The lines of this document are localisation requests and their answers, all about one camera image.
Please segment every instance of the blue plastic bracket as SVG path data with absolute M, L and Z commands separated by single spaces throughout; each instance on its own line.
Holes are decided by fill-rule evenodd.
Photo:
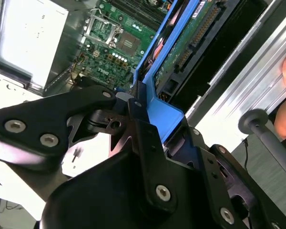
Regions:
M 153 77 L 161 67 L 164 62 L 166 56 L 174 46 L 177 41 L 180 33 L 182 33 L 184 27 L 187 25 L 188 21 L 192 17 L 196 6 L 198 5 L 199 0 L 190 0 L 188 5 L 186 6 L 182 16 L 180 17 L 177 25 L 173 29 L 170 37 L 166 41 L 164 47 L 162 48 L 158 58 L 151 66 L 150 70 L 146 74 L 143 83 L 146 84 L 147 88 L 147 112 L 150 119 L 151 124 L 155 125 L 158 128 L 158 132 L 161 138 L 162 143 L 168 138 L 171 132 L 177 127 L 177 125 L 181 122 L 184 117 L 184 114 L 181 110 L 171 106 L 170 104 L 162 101 L 156 95 L 155 84 Z M 177 1 L 175 0 L 171 6 L 171 10 L 166 15 L 163 23 L 161 24 L 158 32 L 156 33 L 151 45 L 147 49 L 144 57 L 140 61 L 135 73 L 134 73 L 134 82 L 138 79 L 138 72 L 141 68 L 142 64 L 148 57 L 149 52 L 155 45 L 157 41 L 157 37 L 160 32 L 166 25 L 167 20 L 169 19 L 173 9 L 175 8 Z

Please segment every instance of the sticker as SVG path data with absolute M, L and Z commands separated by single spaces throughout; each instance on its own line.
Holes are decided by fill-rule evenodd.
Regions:
M 195 13 L 193 14 L 192 18 L 196 18 L 198 16 L 198 14 L 200 13 L 202 7 L 204 6 L 206 1 L 202 1 L 199 6 L 197 7 Z

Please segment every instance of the motherboard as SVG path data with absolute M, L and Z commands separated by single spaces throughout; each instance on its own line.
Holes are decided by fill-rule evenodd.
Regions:
M 145 1 L 141 4 L 150 7 Z M 157 10 L 162 16 L 169 8 L 170 4 L 166 2 L 151 9 L 153 14 Z M 150 25 L 142 23 L 142 19 L 134 19 L 109 1 L 99 1 L 97 8 L 91 10 L 86 40 L 73 64 L 72 75 L 87 76 L 114 91 L 129 91 L 133 73 L 157 30 L 156 23 Z
M 178 42 L 173 46 L 160 70 L 154 76 L 156 88 L 167 73 L 178 72 L 184 67 L 219 11 L 220 8 L 214 0 L 202 0 L 200 2 Z

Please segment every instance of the silver screw head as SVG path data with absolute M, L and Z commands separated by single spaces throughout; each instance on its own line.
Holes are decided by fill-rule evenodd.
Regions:
M 139 103 L 139 102 L 134 102 L 134 104 L 136 104 L 136 105 L 139 106 L 139 107 L 142 106 L 141 103 Z
M 23 132 L 26 128 L 26 125 L 20 120 L 9 120 L 4 124 L 4 127 L 7 131 L 17 134 Z
M 103 95 L 107 98 L 110 98 L 111 97 L 111 94 L 109 94 L 108 92 L 103 92 Z
M 52 134 L 45 134 L 40 137 L 40 142 L 46 147 L 54 147 L 58 145 L 58 137 Z
M 218 149 L 219 149 L 220 152 L 222 152 L 223 154 L 225 154 L 225 149 L 224 149 L 224 148 L 219 147 Z
M 274 223 L 274 222 L 272 222 L 271 225 L 272 225 L 272 227 L 273 227 L 274 229 L 281 229 L 281 228 L 278 226 L 278 224 L 276 224 L 276 223 Z
M 193 129 L 193 131 L 194 131 L 194 134 L 196 134 L 196 135 L 200 135 L 200 132 L 199 132 L 198 130 Z
M 171 199 L 170 191 L 168 190 L 167 187 L 165 187 L 163 185 L 158 185 L 156 187 L 156 194 L 164 202 L 167 202 L 167 201 L 169 201 Z
M 232 213 L 226 209 L 226 208 L 221 208 L 220 209 L 220 214 L 223 217 L 223 219 L 228 223 L 228 224 L 234 224 L 234 217 Z

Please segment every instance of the green circuit board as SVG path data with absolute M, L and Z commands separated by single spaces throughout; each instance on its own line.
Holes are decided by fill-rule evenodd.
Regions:
M 167 73 L 173 71 L 175 65 L 183 61 L 183 58 L 187 56 L 186 49 L 191 40 L 196 39 L 193 37 L 197 32 L 199 25 L 201 24 L 208 11 L 214 5 L 214 1 L 202 0 L 197 6 L 192 18 L 188 22 L 187 26 L 180 35 L 178 41 L 175 43 L 167 58 L 163 62 L 161 68 L 154 76 L 155 87 L 160 84 L 162 80 L 165 80 Z
M 112 90 L 129 91 L 134 70 L 150 45 L 155 31 L 108 2 L 100 1 L 98 8 L 100 10 L 94 13 L 101 20 L 96 18 L 90 31 L 90 36 L 94 39 L 86 38 L 73 73 L 88 76 Z M 123 31 L 114 37 L 115 47 L 110 47 L 104 42 L 110 37 L 114 24 Z

